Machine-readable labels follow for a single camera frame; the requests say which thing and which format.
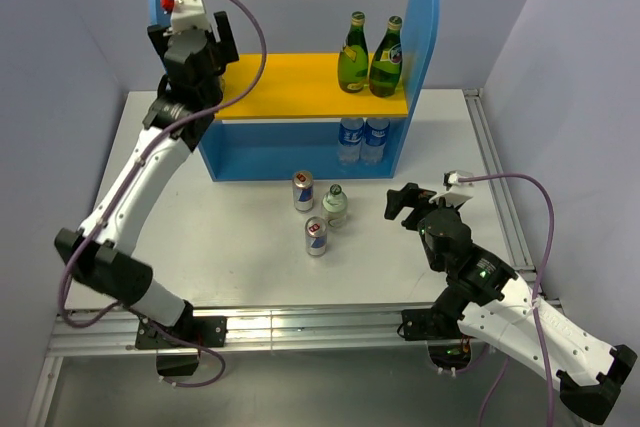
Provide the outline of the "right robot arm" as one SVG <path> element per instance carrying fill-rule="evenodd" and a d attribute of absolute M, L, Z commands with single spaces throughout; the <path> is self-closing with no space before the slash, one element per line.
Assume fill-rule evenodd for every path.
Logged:
<path fill-rule="evenodd" d="M 611 346 L 588 334 L 533 295 L 527 281 L 496 254 L 475 244 L 460 216 L 470 190 L 446 192 L 408 183 L 386 194 L 384 216 L 410 211 L 402 226 L 419 235 L 429 267 L 446 276 L 446 287 L 429 308 L 401 313 L 407 341 L 477 338 L 549 377 L 562 403 L 601 425 L 609 416 L 636 360 L 624 344 Z"/>

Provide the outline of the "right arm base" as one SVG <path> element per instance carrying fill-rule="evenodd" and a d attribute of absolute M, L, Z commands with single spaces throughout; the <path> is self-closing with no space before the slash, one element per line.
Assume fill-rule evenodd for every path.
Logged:
<path fill-rule="evenodd" d="M 402 310 L 396 333 L 407 342 L 424 341 L 429 359 L 439 373 L 469 371 L 490 352 L 489 346 L 484 345 L 479 354 L 474 354 L 472 337 L 463 334 L 454 320 L 432 308 Z"/>

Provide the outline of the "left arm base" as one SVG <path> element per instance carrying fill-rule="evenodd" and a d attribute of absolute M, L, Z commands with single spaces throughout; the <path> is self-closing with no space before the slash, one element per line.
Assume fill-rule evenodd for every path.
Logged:
<path fill-rule="evenodd" d="M 156 352 L 156 372 L 161 381 L 182 388 L 203 387 L 220 380 L 226 371 L 226 361 L 215 351 L 225 345 L 226 334 L 224 316 L 192 317 L 173 327 L 142 318 L 134 347 Z M 186 378 L 196 372 L 205 355 L 219 362 L 219 371 L 209 380 L 187 382 Z"/>

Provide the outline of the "green Perrier bottle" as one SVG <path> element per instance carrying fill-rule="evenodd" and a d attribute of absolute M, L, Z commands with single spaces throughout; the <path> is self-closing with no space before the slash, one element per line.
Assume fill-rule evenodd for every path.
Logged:
<path fill-rule="evenodd" d="M 364 34 L 365 14 L 351 14 L 349 32 L 338 57 L 337 76 L 339 87 L 346 93 L 363 90 L 369 72 L 369 54 Z"/>
<path fill-rule="evenodd" d="M 403 65 L 401 27 L 400 16 L 389 18 L 385 35 L 373 56 L 368 86 L 376 97 L 392 96 L 399 84 Z"/>

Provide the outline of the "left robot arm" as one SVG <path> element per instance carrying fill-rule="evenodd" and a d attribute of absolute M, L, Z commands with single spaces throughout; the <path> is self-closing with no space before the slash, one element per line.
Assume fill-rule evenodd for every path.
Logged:
<path fill-rule="evenodd" d="M 132 253 L 164 187 L 213 122 L 212 109 L 223 98 L 221 77 L 239 59 L 226 12 L 214 19 L 215 28 L 148 27 L 166 72 L 116 182 L 76 230 L 56 235 L 54 245 L 66 265 L 58 294 L 61 317 L 68 315 L 70 285 L 78 282 L 158 324 L 159 335 L 172 346 L 193 338 L 192 305 L 164 288 Z"/>

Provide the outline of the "clear Chang bottle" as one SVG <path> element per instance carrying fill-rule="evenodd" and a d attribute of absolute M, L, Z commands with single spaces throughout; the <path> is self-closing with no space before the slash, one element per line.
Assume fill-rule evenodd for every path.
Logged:
<path fill-rule="evenodd" d="M 348 198 L 339 184 L 333 184 L 322 199 L 323 217 L 332 228 L 338 228 L 346 222 Z"/>

